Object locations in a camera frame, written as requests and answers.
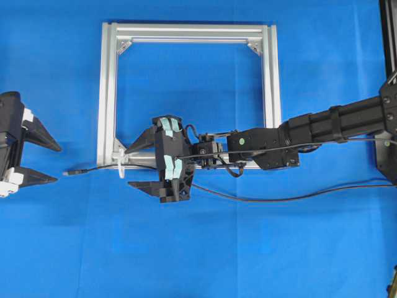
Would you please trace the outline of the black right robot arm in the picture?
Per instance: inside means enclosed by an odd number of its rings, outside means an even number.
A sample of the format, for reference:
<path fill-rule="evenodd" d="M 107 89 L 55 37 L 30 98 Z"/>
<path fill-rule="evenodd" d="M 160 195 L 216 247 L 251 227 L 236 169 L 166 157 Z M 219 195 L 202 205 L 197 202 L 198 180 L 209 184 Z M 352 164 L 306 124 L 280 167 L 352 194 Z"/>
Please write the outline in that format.
<path fill-rule="evenodd" d="M 127 149 L 127 154 L 154 148 L 157 181 L 133 181 L 131 186 L 162 203 L 186 201 L 196 167 L 224 168 L 240 177 L 248 162 L 260 169 L 291 168 L 299 156 L 326 143 L 373 142 L 389 144 L 386 160 L 378 167 L 396 184 L 396 76 L 390 76 L 376 97 L 326 111 L 291 118 L 276 128 L 253 128 L 226 133 L 197 134 L 193 125 L 164 115 L 152 120 Z"/>

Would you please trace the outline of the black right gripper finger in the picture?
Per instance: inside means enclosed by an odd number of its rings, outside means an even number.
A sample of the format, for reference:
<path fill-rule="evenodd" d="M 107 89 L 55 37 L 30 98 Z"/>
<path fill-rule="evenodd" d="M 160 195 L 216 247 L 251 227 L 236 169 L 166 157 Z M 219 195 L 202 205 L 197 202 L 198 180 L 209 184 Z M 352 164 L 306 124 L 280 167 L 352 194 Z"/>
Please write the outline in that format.
<path fill-rule="evenodd" d="M 154 137 L 156 133 L 156 127 L 151 126 L 146 129 L 126 150 L 125 154 L 131 154 L 146 148 L 154 146 Z"/>
<path fill-rule="evenodd" d="M 130 181 L 128 185 L 135 189 L 141 190 L 146 194 L 154 197 L 159 197 L 159 189 L 161 188 L 160 181 Z"/>

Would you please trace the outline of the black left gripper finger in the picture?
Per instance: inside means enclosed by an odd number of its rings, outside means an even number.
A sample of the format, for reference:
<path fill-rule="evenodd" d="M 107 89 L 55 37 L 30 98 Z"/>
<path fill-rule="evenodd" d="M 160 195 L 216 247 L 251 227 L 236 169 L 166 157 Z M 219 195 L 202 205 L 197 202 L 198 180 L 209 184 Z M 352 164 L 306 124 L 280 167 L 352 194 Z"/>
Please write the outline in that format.
<path fill-rule="evenodd" d="M 57 178 L 35 171 L 34 169 L 21 166 L 15 167 L 14 172 L 22 175 L 22 181 L 19 183 L 19 187 L 55 183 L 58 180 Z"/>
<path fill-rule="evenodd" d="M 33 120 L 23 120 L 22 126 L 25 129 L 24 140 L 56 152 L 61 151 L 61 147 L 50 135 L 41 121 L 33 116 Z"/>

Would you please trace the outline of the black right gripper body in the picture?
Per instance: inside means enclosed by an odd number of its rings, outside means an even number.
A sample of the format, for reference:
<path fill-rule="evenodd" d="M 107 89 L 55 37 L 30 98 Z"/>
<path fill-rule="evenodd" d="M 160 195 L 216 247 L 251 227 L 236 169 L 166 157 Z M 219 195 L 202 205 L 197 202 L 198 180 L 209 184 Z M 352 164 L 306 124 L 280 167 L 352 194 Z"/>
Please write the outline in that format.
<path fill-rule="evenodd" d="M 194 165 L 182 159 L 191 153 L 191 143 L 182 125 L 182 119 L 164 115 L 153 119 L 154 149 L 159 183 L 156 195 L 161 203 L 190 199 Z"/>

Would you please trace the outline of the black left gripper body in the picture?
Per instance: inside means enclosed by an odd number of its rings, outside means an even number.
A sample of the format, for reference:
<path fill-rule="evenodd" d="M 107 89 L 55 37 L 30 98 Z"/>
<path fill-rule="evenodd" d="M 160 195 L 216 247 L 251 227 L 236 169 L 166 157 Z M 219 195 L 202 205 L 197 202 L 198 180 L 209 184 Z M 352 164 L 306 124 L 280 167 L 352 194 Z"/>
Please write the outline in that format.
<path fill-rule="evenodd" d="M 28 185 L 30 170 L 20 166 L 24 137 L 33 122 L 20 94 L 1 94 L 1 197 L 7 197 Z"/>

